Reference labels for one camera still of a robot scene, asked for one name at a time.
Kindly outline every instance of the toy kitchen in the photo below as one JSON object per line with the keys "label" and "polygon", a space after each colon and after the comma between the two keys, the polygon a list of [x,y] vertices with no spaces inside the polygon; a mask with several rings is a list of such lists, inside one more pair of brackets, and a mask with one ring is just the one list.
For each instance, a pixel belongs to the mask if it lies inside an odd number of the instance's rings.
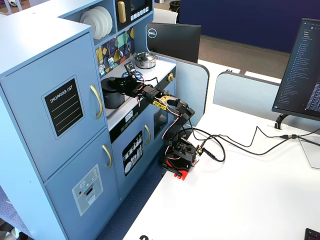
{"label": "toy kitchen", "polygon": [[14,52],[0,60],[0,218],[36,240],[96,239],[175,121],[110,88],[130,65],[198,123],[209,74],[149,52],[153,19],[153,0],[50,0],[1,19]]}

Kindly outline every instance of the monitor screen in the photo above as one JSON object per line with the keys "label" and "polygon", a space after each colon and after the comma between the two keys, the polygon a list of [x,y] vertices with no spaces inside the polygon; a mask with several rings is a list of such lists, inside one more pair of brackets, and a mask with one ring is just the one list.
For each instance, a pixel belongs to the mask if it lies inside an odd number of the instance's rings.
{"label": "monitor screen", "polygon": [[272,111],[320,121],[320,20],[302,20]]}
{"label": "monitor screen", "polygon": [[201,26],[149,23],[147,45],[151,52],[198,63]]}

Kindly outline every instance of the black keyboard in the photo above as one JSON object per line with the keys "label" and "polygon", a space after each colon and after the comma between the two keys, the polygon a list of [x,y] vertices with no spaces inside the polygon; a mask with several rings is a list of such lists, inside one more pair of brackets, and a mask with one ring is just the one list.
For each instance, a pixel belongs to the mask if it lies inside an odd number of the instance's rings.
{"label": "black keyboard", "polygon": [[307,228],[305,230],[304,240],[320,240],[320,233]]}

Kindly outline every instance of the black cable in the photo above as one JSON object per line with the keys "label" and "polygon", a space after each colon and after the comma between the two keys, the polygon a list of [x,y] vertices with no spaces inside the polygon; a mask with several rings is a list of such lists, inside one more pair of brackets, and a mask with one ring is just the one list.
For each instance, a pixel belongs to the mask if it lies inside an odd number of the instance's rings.
{"label": "black cable", "polygon": [[297,136],[297,138],[298,138],[298,139],[301,139],[301,140],[303,140],[303,141],[305,141],[305,142],[307,142],[307,143],[314,144],[314,145],[317,145],[317,146],[319,146],[319,147],[320,147],[320,143],[317,143],[317,142],[314,142],[314,141],[311,141],[311,140],[305,139],[305,138],[300,137],[300,136]]}
{"label": "black cable", "polygon": [[199,131],[199,132],[202,132],[202,133],[204,133],[204,134],[207,134],[209,137],[212,137],[213,139],[214,139],[214,138],[220,138],[220,139],[224,140],[225,142],[227,142],[227,143],[235,146],[236,148],[241,149],[241,150],[243,150],[243,151],[245,151],[245,152],[247,152],[247,153],[249,153],[249,154],[256,155],[256,156],[265,155],[265,154],[269,153],[270,151],[272,151],[273,149],[275,149],[275,148],[277,148],[278,146],[280,146],[281,144],[283,144],[283,143],[285,143],[286,141],[288,141],[288,140],[290,140],[290,139],[293,138],[293,137],[288,137],[287,139],[285,139],[285,140],[283,140],[282,142],[278,143],[277,145],[273,146],[272,148],[270,148],[270,149],[267,150],[266,152],[263,152],[263,153],[255,153],[255,152],[248,151],[248,150],[246,150],[246,149],[244,149],[244,148],[242,148],[242,147],[234,144],[233,142],[230,142],[230,141],[224,139],[224,138],[222,137],[222,135],[210,135],[210,134],[207,133],[206,131],[203,131],[203,130],[201,130],[201,129],[194,128],[194,127],[192,127],[192,128],[186,128],[186,130],[189,130],[189,129],[197,130],[197,131]]}
{"label": "black cable", "polygon": [[213,139],[220,145],[220,147],[221,147],[221,149],[222,149],[222,152],[223,152],[223,159],[222,159],[222,160],[217,159],[216,156],[214,156],[211,152],[209,152],[209,151],[206,150],[205,148],[201,148],[201,149],[202,149],[206,154],[208,154],[212,159],[214,159],[215,161],[217,161],[217,162],[219,162],[219,163],[223,163],[223,162],[226,160],[226,158],[227,158],[225,148],[224,148],[224,146],[221,144],[221,142],[220,142],[218,139],[216,139],[216,138],[213,138]]}
{"label": "black cable", "polygon": [[186,132],[184,126],[182,126],[182,129],[183,129],[183,131],[184,131],[185,136],[187,136],[187,132]]}
{"label": "black cable", "polygon": [[273,139],[273,138],[283,138],[282,136],[268,136],[267,134],[265,134],[265,133],[260,129],[260,127],[256,126],[256,127],[255,127],[255,132],[254,132],[253,137],[252,137],[252,140],[251,140],[251,143],[250,143],[249,145],[243,145],[243,144],[241,144],[240,142],[237,142],[237,141],[233,140],[233,139],[230,138],[229,136],[221,135],[221,134],[219,134],[219,135],[214,135],[214,136],[212,136],[212,137],[209,136],[205,141],[210,140],[210,139],[215,138],[215,137],[224,137],[224,138],[228,138],[230,141],[232,141],[232,142],[234,142],[234,143],[236,143],[236,144],[238,144],[238,145],[240,145],[240,146],[242,146],[242,147],[249,148],[249,147],[251,147],[252,144],[254,143],[254,140],[255,140],[255,137],[256,137],[256,134],[257,134],[258,130],[259,130],[264,136],[266,136],[267,138],[270,138],[270,139]]}
{"label": "black cable", "polygon": [[159,87],[159,90],[160,90],[160,92],[162,92],[162,89],[161,89],[161,86],[160,86],[160,84],[159,84],[159,81],[158,81],[158,78],[157,77],[154,77],[154,78],[152,78],[152,79],[150,79],[150,80],[144,80],[145,82],[150,82],[150,81],[153,81],[153,80],[156,80],[156,83],[157,83],[157,85],[158,85],[158,87]]}
{"label": "black cable", "polygon": [[[192,133],[193,133],[194,138],[195,138],[196,140],[198,140],[198,141],[206,141],[206,139],[201,140],[201,139],[198,139],[198,138],[196,137],[195,131],[194,131],[194,127],[192,126],[192,123],[191,123],[191,120],[190,120],[190,119],[189,119],[189,123],[190,123],[191,129],[192,129]],[[211,152],[209,152],[209,151],[206,150],[205,148],[203,148],[202,150],[203,150],[206,154],[208,154],[212,159],[214,159],[215,161],[222,163],[222,162],[224,162],[224,161],[226,160],[226,151],[225,151],[225,148],[224,148],[224,146],[221,144],[221,142],[220,142],[219,140],[217,140],[216,138],[213,138],[213,139],[220,145],[220,147],[221,147],[221,149],[222,149],[222,151],[223,151],[223,160],[217,159]]]}
{"label": "black cable", "polygon": [[311,135],[311,134],[315,134],[316,132],[318,132],[318,131],[320,131],[320,128],[319,129],[317,129],[317,130],[315,130],[315,131],[313,131],[313,132],[310,132],[310,133],[308,133],[308,134],[304,134],[304,135],[298,135],[297,137],[306,137],[306,136],[309,136],[309,135]]}

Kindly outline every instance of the colorful mosaic tile backsplash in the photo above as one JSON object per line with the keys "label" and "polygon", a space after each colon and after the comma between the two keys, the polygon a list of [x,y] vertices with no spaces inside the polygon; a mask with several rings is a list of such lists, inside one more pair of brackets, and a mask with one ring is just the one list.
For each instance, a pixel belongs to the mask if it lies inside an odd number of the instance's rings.
{"label": "colorful mosaic tile backsplash", "polygon": [[[115,69],[117,66],[119,66],[121,63],[123,63],[126,59],[128,59],[130,56],[132,56],[135,53],[135,33],[134,28],[131,27],[126,32],[122,33],[118,36],[119,41],[119,49],[124,53],[124,57],[120,58],[118,54],[118,44],[117,44],[117,38],[113,38],[110,41],[106,42],[99,48],[95,50],[96,58],[98,64],[104,64],[105,66],[105,72],[109,73],[113,69]],[[113,57],[115,65],[113,68],[110,68],[108,63],[108,58]]]}

